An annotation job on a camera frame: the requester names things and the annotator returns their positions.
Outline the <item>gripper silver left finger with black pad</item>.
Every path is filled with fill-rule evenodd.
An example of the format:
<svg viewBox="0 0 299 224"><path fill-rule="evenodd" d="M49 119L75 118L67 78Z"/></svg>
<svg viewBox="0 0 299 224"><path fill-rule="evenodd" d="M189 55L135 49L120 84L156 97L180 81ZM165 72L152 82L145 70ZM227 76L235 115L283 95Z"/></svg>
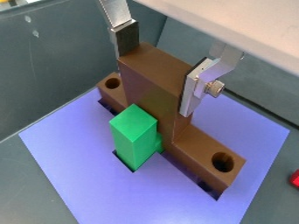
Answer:
<svg viewBox="0 0 299 224"><path fill-rule="evenodd" d="M139 23L131 17L127 0L97 0L97 5L119 58L139 46Z"/></svg>

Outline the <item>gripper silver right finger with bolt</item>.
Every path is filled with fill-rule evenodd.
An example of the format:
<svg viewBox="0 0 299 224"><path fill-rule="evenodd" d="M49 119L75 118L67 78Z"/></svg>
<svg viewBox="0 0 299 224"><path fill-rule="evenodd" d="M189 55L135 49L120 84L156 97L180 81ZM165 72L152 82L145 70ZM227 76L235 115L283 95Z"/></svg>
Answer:
<svg viewBox="0 0 299 224"><path fill-rule="evenodd" d="M236 47L216 42L209 49L209 55L213 59L204 57L185 75L179 108L184 117L192 114L205 95L219 97L224 89L219 77L235 69L244 53Z"/></svg>

